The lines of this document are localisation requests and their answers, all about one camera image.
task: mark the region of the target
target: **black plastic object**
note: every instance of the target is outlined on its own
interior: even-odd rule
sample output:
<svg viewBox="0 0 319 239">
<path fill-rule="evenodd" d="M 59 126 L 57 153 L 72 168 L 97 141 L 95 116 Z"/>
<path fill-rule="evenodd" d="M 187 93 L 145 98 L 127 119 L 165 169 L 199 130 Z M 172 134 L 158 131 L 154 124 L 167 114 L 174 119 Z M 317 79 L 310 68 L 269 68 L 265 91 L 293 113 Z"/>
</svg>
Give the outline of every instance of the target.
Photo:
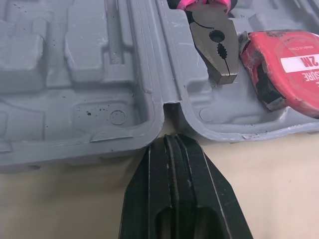
<svg viewBox="0 0 319 239">
<path fill-rule="evenodd" d="M 119 239 L 252 239 L 236 196 L 197 142 L 160 138 L 124 198 Z"/>
<path fill-rule="evenodd" d="M 279 93 L 279 91 L 275 88 L 274 84 L 269 79 L 267 73 L 263 69 L 263 65 L 257 67 L 257 75 L 258 75 L 258 82 L 256 84 L 258 98 L 261 101 L 270 104 L 275 100 L 285 97 Z"/>
</svg>

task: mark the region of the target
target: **red tape measure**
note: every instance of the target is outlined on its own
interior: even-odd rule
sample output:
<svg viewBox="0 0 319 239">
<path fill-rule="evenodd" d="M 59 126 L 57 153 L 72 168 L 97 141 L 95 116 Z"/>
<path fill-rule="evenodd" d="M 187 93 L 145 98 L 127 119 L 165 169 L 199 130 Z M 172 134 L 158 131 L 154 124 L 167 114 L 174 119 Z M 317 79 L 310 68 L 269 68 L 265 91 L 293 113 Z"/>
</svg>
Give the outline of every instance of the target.
<svg viewBox="0 0 319 239">
<path fill-rule="evenodd" d="M 319 36 L 283 30 L 248 37 L 241 58 L 258 98 L 272 111 L 290 106 L 319 118 Z"/>
</svg>

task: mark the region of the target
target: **table surface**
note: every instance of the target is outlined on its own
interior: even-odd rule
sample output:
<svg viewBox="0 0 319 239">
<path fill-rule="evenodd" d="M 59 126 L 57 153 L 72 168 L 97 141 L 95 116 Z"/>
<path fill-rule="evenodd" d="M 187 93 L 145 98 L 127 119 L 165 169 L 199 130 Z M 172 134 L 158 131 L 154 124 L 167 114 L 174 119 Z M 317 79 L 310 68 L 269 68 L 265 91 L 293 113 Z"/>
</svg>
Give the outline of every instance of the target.
<svg viewBox="0 0 319 239">
<path fill-rule="evenodd" d="M 162 133 L 171 130 L 166 122 Z M 203 148 L 233 186 L 254 239 L 318 239 L 318 145 L 318 134 L 295 134 Z M 0 238 L 117 239 L 142 154 L 0 175 Z"/>
</svg>

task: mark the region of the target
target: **tool case insert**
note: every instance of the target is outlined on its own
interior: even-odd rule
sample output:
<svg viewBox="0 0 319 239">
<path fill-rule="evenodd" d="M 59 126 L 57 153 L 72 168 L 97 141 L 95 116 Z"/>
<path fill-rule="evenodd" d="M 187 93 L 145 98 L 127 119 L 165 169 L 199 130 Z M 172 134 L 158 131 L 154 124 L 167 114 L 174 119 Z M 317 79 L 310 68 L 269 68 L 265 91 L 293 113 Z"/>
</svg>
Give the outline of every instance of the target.
<svg viewBox="0 0 319 239">
<path fill-rule="evenodd" d="M 242 32 L 319 33 L 315 0 L 238 0 Z M 209 79 L 184 11 L 166 0 L 0 0 L 0 172 L 131 154 L 160 133 L 164 104 L 198 139 L 267 140 L 319 131 L 291 108 L 270 112 L 240 62 Z"/>
</svg>

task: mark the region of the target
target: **pink pliers handle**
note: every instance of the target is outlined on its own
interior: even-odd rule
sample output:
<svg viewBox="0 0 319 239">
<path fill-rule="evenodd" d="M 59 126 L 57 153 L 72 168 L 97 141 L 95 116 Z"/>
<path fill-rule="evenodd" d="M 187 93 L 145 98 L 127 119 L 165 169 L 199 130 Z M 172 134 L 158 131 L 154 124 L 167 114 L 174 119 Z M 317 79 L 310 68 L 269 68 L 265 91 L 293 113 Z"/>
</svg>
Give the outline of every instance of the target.
<svg viewBox="0 0 319 239">
<path fill-rule="evenodd" d="M 197 1 L 201 1 L 203 4 L 205 4 L 207 2 L 207 0 L 181 0 L 177 6 L 177 9 L 182 9 L 182 10 L 185 10 L 185 8 L 194 3 L 194 2 L 197 2 Z M 224 5 L 227 6 L 227 13 L 230 11 L 231 9 L 231 0 L 215 0 L 215 1 L 218 1 Z"/>
</svg>

